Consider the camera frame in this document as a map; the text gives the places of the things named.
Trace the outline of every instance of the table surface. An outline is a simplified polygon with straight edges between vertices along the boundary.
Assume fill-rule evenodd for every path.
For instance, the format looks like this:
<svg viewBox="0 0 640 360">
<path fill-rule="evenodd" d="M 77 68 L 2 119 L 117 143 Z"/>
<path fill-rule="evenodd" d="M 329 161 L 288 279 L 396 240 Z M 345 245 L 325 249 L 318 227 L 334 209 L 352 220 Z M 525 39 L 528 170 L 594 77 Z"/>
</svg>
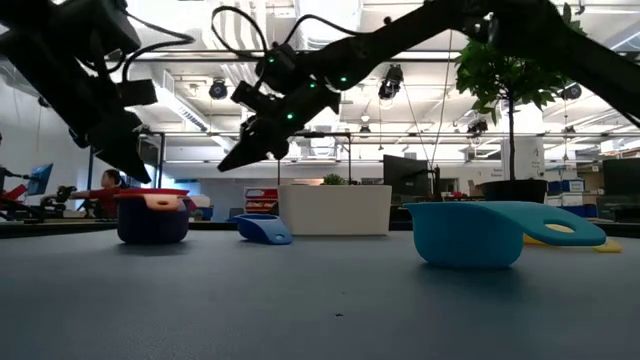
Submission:
<svg viewBox="0 0 640 360">
<path fill-rule="evenodd" d="M 640 240 L 431 268 L 410 232 L 164 247 L 114 231 L 0 240 L 0 358 L 634 359 Z"/>
</svg>

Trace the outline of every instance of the red lid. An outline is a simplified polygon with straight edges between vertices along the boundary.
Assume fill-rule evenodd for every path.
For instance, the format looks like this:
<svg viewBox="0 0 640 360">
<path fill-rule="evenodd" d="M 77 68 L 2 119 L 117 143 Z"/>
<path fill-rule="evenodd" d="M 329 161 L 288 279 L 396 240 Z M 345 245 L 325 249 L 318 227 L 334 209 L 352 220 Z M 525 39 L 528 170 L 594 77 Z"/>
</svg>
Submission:
<svg viewBox="0 0 640 360">
<path fill-rule="evenodd" d="M 188 193 L 189 193 L 189 190 L 178 190 L 178 189 L 139 189 L 139 188 L 131 188 L 131 189 L 122 189 L 120 191 L 121 195 L 156 194 L 156 195 L 187 196 Z"/>
</svg>

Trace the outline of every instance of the blue scoop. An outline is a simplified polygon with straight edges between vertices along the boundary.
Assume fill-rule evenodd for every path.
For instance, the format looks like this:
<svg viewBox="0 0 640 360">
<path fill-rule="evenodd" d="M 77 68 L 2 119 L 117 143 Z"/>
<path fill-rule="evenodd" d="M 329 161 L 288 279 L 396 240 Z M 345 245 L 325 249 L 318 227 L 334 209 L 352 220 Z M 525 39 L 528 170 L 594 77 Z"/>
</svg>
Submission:
<svg viewBox="0 0 640 360">
<path fill-rule="evenodd" d="M 556 246 L 597 246 L 606 234 L 568 211 L 532 202 L 449 202 L 404 205 L 413 216 L 416 249 L 439 266 L 496 268 L 515 262 L 523 234 Z M 561 232 L 547 225 L 562 225 Z"/>
<path fill-rule="evenodd" d="M 278 216 L 244 214 L 232 218 L 245 239 L 268 245 L 289 245 L 293 237 Z"/>
</svg>

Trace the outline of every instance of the tree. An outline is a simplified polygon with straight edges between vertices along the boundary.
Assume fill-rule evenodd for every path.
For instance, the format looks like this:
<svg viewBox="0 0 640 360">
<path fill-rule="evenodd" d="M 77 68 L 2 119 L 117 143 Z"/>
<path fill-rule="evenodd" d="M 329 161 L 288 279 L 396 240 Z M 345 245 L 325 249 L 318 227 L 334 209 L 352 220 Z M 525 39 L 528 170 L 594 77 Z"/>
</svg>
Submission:
<svg viewBox="0 0 640 360">
<path fill-rule="evenodd" d="M 580 21 L 571 20 L 571 7 L 565 3 L 562 18 L 574 31 L 584 34 Z M 562 73 L 543 67 L 533 59 L 504 56 L 490 43 L 469 39 L 457 62 L 459 92 L 469 90 L 478 100 L 472 109 L 480 114 L 491 114 L 497 123 L 496 106 L 508 103 L 509 115 L 509 179 L 515 180 L 514 108 L 522 101 L 533 102 L 539 109 L 555 101 L 555 94 L 571 83 Z"/>
</svg>

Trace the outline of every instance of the monitor screen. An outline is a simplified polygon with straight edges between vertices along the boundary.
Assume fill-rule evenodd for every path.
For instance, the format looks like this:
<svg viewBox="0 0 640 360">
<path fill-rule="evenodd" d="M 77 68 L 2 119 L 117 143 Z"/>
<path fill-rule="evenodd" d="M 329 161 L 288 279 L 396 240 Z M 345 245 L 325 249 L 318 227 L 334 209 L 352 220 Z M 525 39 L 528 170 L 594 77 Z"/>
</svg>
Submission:
<svg viewBox="0 0 640 360">
<path fill-rule="evenodd" d="M 384 184 L 392 187 L 393 194 L 430 195 L 428 163 L 426 161 L 385 155 L 383 163 Z"/>
<path fill-rule="evenodd" d="M 640 194 L 640 158 L 605 160 L 602 169 L 606 195 Z"/>
<path fill-rule="evenodd" d="M 31 172 L 31 180 L 27 185 L 27 194 L 29 196 L 43 195 L 47 192 L 47 185 L 49 184 L 49 177 L 51 177 L 51 170 L 53 164 L 39 166 Z"/>
</svg>

